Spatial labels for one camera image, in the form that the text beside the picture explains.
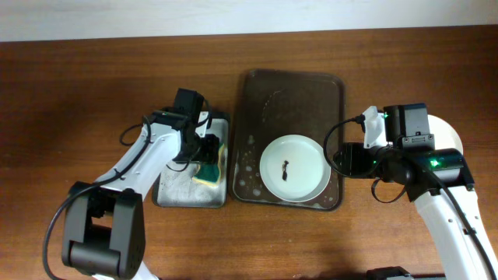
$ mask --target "wood grain surface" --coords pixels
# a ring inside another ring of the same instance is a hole
[[[150,37],[0,44],[0,278],[47,278],[41,242],[76,180],[92,181],[125,153],[119,134],[196,89],[235,111],[253,68],[333,73],[346,114],[425,102],[460,134],[482,221],[498,251],[498,26]],[[347,141],[361,141],[347,127]],[[337,212],[245,204],[158,208],[146,198],[151,271],[170,279],[326,278],[401,265],[441,273],[415,206],[376,202],[371,180],[346,180]],[[380,196],[400,187],[379,186]],[[49,247],[63,278],[62,221]]]

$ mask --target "white wall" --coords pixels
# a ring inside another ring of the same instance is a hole
[[[0,0],[0,41],[496,23],[497,0]]]

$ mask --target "green led light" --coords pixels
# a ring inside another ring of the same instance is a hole
[[[432,167],[436,167],[436,166],[438,166],[438,165],[439,165],[439,162],[438,162],[437,160],[435,160],[435,159],[432,159],[432,160],[430,161],[430,165],[431,165]]]

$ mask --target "black tray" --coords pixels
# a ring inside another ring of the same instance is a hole
[[[277,198],[259,176],[266,146],[283,135],[303,135],[322,145],[327,131],[344,119],[344,86],[334,75],[256,69],[246,77],[230,167],[229,193],[251,203],[331,211],[342,202],[344,180],[334,172],[316,198],[292,203]],[[331,136],[333,155],[343,140],[342,128]]]

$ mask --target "wooden table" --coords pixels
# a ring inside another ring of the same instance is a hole
[[[46,278],[41,241],[76,180],[125,153],[119,134],[196,89],[236,114],[253,68],[327,72],[346,84],[346,113],[425,102],[460,134],[482,221],[498,251],[498,26],[156,37],[0,44],[0,278]],[[346,140],[361,141],[351,124]],[[371,180],[346,180],[337,212],[245,204],[220,209],[145,203],[145,261],[169,278],[318,278],[401,265],[442,272],[415,206],[376,202]],[[385,184],[380,196],[400,187]],[[49,247],[56,275],[62,226]]]

